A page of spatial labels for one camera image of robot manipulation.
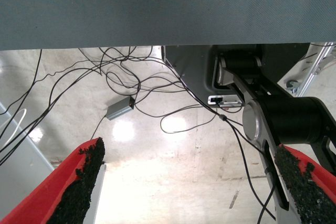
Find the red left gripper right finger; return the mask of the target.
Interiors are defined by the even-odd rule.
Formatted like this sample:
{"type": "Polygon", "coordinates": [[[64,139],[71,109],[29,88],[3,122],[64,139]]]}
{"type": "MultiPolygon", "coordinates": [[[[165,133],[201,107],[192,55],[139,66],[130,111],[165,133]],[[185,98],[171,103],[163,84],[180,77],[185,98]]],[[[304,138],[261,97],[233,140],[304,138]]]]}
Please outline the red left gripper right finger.
{"type": "Polygon", "coordinates": [[[303,152],[279,145],[275,163],[301,223],[335,223],[335,176],[303,152]]]}

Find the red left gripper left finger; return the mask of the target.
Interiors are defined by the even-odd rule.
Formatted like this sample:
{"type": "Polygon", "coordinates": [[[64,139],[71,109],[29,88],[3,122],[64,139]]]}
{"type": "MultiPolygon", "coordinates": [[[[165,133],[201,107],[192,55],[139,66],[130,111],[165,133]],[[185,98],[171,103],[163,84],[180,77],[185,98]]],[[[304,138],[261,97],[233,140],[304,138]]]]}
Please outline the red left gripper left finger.
{"type": "Polygon", "coordinates": [[[104,155],[102,138],[82,143],[1,223],[83,223],[104,155]]]}

